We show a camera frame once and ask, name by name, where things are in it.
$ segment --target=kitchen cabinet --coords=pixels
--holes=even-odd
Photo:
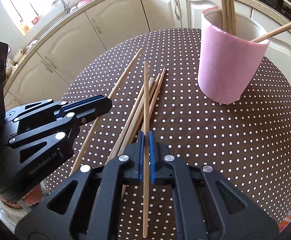
[[[201,29],[201,13],[203,10],[221,6],[220,0],[179,0],[181,8],[181,19],[183,28],[198,28]],[[244,16],[250,17],[251,7],[234,1],[235,11]]]
[[[279,23],[255,9],[252,10],[251,18],[267,32],[280,26]],[[274,36],[270,40],[265,56],[285,75],[291,85],[291,33],[284,32]]]
[[[66,23],[37,50],[68,84],[105,51],[85,13]]]
[[[69,85],[35,52],[15,77],[9,92],[25,104],[61,100]]]
[[[105,0],[85,13],[107,50],[149,32],[141,0]]]
[[[7,92],[7,94],[4,97],[4,106],[6,112],[11,110],[12,108],[22,105],[24,105],[24,103],[20,99],[16,98],[10,92]]]
[[[141,0],[150,31],[181,28],[179,0]]]

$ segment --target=faucet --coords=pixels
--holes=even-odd
[[[52,2],[52,5],[55,5],[57,2],[58,2],[59,0],[55,0],[55,1],[53,1]],[[64,7],[64,11],[67,13],[67,14],[69,14],[70,13],[70,7],[69,7],[69,3],[70,2],[68,2],[68,3],[66,3],[64,0],[60,0],[61,1],[61,3],[63,4],[63,7]]]

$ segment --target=silver screw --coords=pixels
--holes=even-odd
[[[171,162],[174,160],[174,156],[173,155],[165,155],[164,159],[167,161],[167,162]]]
[[[207,173],[210,173],[211,171],[213,171],[213,168],[210,165],[204,165],[202,169],[204,172],[207,172]]]
[[[119,161],[126,162],[129,159],[128,155],[121,155],[119,156]]]
[[[80,167],[80,171],[81,171],[81,172],[88,172],[90,169],[91,169],[90,165],[87,165],[87,164],[82,165],[82,166]]]
[[[65,132],[58,132],[56,135],[55,135],[55,138],[57,140],[61,140],[65,137]]]
[[[10,140],[9,140],[9,143],[14,143],[15,142],[15,138],[12,137]]]
[[[74,112],[70,112],[66,114],[66,117],[72,117],[72,116],[74,116]]]

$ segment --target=brown tablecloth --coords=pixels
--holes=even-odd
[[[143,62],[148,60],[153,77],[167,68],[150,120],[157,140],[191,166],[207,163],[218,169],[280,222],[291,208],[291,86],[264,57],[239,101],[220,105],[210,100],[197,84],[200,33],[170,29],[137,36],[100,56],[77,77],[64,100],[107,96],[143,48],[82,163],[105,164],[143,84]],[[49,176],[51,190],[67,178],[91,125],[81,127],[73,146],[75,155]],[[148,239],[175,239],[170,187],[150,186],[150,190]],[[128,187],[125,194],[118,238],[142,239],[142,186]]]

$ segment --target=speckled countertop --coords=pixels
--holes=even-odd
[[[12,73],[12,75],[7,80],[5,86],[4,86],[4,95],[6,95],[7,91],[9,90],[12,82],[14,81],[15,77],[18,75],[22,67],[26,64],[26,62],[29,60],[29,58],[37,51],[37,49],[42,46],[42,44],[57,30],[59,30],[61,27],[63,27],[67,22],[72,20],[73,18],[77,17],[79,14],[83,13],[87,9],[93,7],[94,5],[102,2],[104,0],[92,0],[91,2],[85,4],[84,6],[80,7],[79,9],[75,10],[71,14],[68,14],[65,18],[63,18],[61,21],[57,22],[55,25],[53,25],[39,40],[38,42],[30,49],[26,57],[20,62],[18,68]],[[289,21],[282,16],[279,12],[273,10],[271,7],[267,6],[266,4],[258,1],[258,0],[236,0],[239,2],[242,2],[246,5],[251,6],[252,8],[264,13],[265,15],[268,15],[270,18],[275,20],[281,25],[284,25],[288,23]]]

